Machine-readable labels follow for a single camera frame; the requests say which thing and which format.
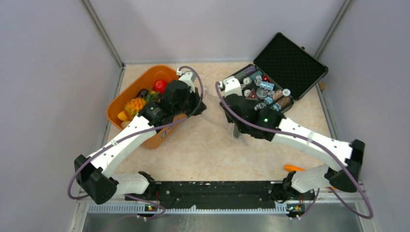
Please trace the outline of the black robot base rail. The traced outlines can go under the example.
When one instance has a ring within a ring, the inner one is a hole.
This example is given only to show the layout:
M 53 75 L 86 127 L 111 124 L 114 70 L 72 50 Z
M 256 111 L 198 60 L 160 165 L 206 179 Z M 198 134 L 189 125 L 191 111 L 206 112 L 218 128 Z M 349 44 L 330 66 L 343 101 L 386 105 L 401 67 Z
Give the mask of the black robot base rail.
M 314 193 L 299 193 L 280 181 L 157 181 L 143 194 L 129 194 L 125 200 L 158 202 L 167 210 L 273 209 L 289 201 L 313 200 Z

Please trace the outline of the clear zip top bag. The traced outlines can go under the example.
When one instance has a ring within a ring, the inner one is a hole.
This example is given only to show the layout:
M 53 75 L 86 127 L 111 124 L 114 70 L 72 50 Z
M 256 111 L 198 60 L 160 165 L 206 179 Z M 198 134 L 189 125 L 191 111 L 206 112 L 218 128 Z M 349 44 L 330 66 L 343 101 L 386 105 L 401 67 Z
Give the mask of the clear zip top bag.
M 201 113 L 201 117 L 212 125 L 221 128 L 225 131 L 227 138 L 232 142 L 248 146 L 248 142 L 244 135 L 237 129 L 234 123 L 229 123 L 223 108 L 220 106 L 220 99 L 213 95 L 208 86 L 204 86 L 203 100 L 206 109 Z

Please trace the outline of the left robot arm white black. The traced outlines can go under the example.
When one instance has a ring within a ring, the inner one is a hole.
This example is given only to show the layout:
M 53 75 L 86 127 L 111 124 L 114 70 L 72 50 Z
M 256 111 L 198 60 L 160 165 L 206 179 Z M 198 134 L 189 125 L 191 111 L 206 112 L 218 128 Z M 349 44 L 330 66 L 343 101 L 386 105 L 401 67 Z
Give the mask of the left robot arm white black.
M 161 97 L 159 102 L 145 105 L 130 124 L 103 147 L 74 160 L 75 172 L 67 187 L 70 199 L 90 197 L 96 204 L 103 204 L 116 195 L 128 193 L 137 193 L 144 200 L 154 196 L 155 187 L 146 177 L 139 174 L 136 181 L 125 184 L 113 178 L 115 170 L 136 148 L 162 129 L 171 129 L 206 109 L 203 85 L 195 88 L 191 80 L 172 81 Z

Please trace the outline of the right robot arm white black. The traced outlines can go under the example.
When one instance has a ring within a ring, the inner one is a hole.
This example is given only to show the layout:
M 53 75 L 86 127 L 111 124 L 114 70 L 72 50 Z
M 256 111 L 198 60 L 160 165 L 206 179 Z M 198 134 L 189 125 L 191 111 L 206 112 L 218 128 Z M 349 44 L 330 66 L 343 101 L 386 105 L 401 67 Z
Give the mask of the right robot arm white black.
M 358 183 L 364 142 L 329 138 L 267 106 L 256 111 L 250 102 L 237 94 L 221 97 L 220 103 L 228 120 L 240 133 L 290 146 L 323 162 L 316 168 L 289 173 L 283 180 L 283 192 L 287 198 L 297 199 L 311 189 L 335 187 L 343 192 L 359 192 L 364 200 L 367 199 Z

